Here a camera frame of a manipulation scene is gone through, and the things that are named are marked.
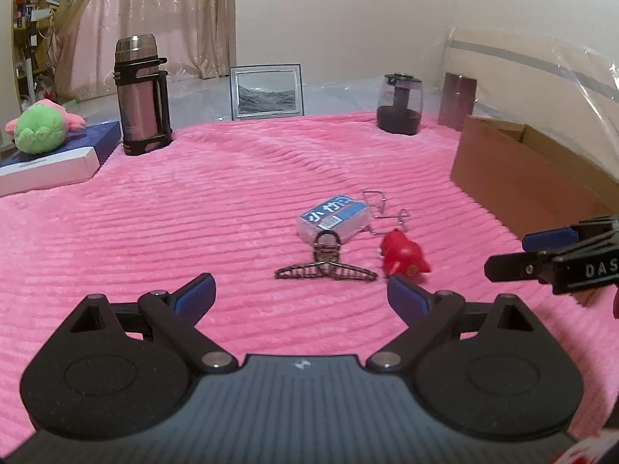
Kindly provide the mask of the red toy figure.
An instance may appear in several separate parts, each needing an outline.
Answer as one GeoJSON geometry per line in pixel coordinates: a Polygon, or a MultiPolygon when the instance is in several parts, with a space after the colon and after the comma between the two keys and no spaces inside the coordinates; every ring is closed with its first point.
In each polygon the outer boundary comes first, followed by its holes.
{"type": "Polygon", "coordinates": [[[405,275],[408,278],[415,278],[431,272],[420,245],[410,240],[399,229],[394,229],[383,237],[380,250],[383,271],[387,276],[405,275]]]}

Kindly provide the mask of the metal wire puzzle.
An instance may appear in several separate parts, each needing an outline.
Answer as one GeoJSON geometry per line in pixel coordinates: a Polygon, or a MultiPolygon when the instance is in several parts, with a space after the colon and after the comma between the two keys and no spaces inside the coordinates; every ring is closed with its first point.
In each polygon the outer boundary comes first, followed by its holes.
{"type": "Polygon", "coordinates": [[[370,220],[366,227],[370,235],[385,236],[393,230],[408,232],[407,222],[410,212],[407,208],[401,207],[398,211],[389,208],[386,194],[378,189],[366,189],[362,193],[362,198],[370,212],[370,220]]]}

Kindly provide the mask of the blue labelled plastic box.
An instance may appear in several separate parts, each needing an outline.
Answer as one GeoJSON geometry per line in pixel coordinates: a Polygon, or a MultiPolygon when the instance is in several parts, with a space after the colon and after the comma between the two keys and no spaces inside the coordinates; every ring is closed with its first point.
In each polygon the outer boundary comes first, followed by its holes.
{"type": "Polygon", "coordinates": [[[298,236],[312,244],[320,232],[335,232],[342,243],[370,224],[369,206],[346,195],[336,195],[314,206],[296,219],[298,236]]]}

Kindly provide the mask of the brown cardboard box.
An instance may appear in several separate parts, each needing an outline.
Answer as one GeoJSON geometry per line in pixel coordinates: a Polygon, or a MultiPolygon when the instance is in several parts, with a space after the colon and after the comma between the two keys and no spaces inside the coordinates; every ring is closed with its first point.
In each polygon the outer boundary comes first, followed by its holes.
{"type": "Polygon", "coordinates": [[[617,178],[513,121],[466,118],[451,180],[519,239],[618,211],[617,178]]]}

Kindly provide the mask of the clear plastic sheet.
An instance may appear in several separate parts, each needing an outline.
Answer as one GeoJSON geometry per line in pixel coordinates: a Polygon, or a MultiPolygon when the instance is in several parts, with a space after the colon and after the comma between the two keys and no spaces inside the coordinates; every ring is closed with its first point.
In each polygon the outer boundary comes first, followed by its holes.
{"type": "Polygon", "coordinates": [[[549,36],[454,27],[425,50],[431,81],[474,78],[479,110],[527,124],[618,176],[618,62],[549,36]]]}

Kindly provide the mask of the pink ribbed blanket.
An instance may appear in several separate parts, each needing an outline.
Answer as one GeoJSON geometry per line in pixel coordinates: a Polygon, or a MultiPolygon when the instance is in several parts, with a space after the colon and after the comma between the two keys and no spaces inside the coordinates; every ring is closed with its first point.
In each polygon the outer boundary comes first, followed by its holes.
{"type": "Polygon", "coordinates": [[[369,356],[405,326],[386,283],[278,281],[311,257],[297,218],[337,195],[383,192],[406,210],[431,272],[425,286],[489,302],[492,254],[519,241],[450,178],[457,132],[426,118],[415,136],[381,131],[369,113],[203,124],[167,148],[116,151],[93,178],[1,201],[1,449],[32,432],[20,377],[87,294],[131,302],[209,272],[206,336],[237,356],[369,356]]]}

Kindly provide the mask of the maroon cylindrical flask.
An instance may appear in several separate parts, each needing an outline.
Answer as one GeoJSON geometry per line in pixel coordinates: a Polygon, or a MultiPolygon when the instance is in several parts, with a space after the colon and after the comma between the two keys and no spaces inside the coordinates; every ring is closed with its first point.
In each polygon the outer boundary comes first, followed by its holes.
{"type": "Polygon", "coordinates": [[[445,73],[438,123],[462,131],[468,116],[473,113],[477,79],[461,74],[445,73]]]}

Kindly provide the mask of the blue white flat box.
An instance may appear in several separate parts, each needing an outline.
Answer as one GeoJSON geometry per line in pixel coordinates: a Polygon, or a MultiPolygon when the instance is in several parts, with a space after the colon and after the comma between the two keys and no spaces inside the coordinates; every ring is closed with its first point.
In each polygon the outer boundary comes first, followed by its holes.
{"type": "Polygon", "coordinates": [[[120,123],[105,121],[70,133],[53,152],[27,155],[17,151],[1,161],[1,196],[87,181],[100,170],[121,138],[120,123]]]}

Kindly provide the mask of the glass jar dark base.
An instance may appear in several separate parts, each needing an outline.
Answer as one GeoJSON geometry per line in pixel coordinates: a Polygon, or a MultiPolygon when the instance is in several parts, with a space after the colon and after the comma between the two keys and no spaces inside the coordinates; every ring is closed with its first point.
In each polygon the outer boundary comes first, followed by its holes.
{"type": "Polygon", "coordinates": [[[388,133],[417,135],[423,113],[423,83],[407,73],[384,75],[377,106],[377,125],[388,133]]]}

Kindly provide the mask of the green pink plush toy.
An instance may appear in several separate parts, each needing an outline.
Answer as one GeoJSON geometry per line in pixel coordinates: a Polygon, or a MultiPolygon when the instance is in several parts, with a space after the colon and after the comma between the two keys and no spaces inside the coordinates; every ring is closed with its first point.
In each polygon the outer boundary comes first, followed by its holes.
{"type": "Polygon", "coordinates": [[[60,148],[68,133],[82,131],[85,127],[82,116],[69,113],[49,99],[42,99],[27,108],[19,118],[9,121],[5,131],[13,137],[20,152],[39,155],[60,148]]]}

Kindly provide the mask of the framed landscape picture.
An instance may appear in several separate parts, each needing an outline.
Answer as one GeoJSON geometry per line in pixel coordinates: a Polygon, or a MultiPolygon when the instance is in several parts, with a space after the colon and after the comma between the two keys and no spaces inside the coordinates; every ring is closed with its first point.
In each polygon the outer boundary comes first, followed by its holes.
{"type": "Polygon", "coordinates": [[[234,66],[229,85],[233,121],[304,115],[300,64],[234,66]]]}

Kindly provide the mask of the pink window curtain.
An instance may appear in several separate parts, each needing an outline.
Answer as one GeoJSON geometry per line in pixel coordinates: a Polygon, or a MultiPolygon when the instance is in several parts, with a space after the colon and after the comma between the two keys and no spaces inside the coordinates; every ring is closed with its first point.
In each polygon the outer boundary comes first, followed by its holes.
{"type": "Polygon", "coordinates": [[[234,61],[234,0],[90,0],[70,34],[53,40],[56,92],[64,99],[115,93],[115,45],[154,35],[169,81],[224,77],[234,61]]]}

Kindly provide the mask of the wooden bookshelf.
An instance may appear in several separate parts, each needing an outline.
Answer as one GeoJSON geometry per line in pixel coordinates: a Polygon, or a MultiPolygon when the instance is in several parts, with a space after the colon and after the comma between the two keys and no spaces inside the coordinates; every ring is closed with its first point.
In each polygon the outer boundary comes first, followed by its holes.
{"type": "Polygon", "coordinates": [[[41,97],[53,96],[50,15],[47,0],[13,0],[13,60],[22,110],[41,97]]]}

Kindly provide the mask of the standing electric fan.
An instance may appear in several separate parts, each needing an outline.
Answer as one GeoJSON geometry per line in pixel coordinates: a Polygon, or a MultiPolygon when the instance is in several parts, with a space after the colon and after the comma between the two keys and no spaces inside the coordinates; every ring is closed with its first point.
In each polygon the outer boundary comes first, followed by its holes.
{"type": "Polygon", "coordinates": [[[91,0],[53,0],[47,2],[53,11],[49,18],[47,56],[53,78],[55,79],[56,96],[63,101],[73,99],[70,81],[72,66],[75,59],[75,34],[81,19],[91,0]]]}

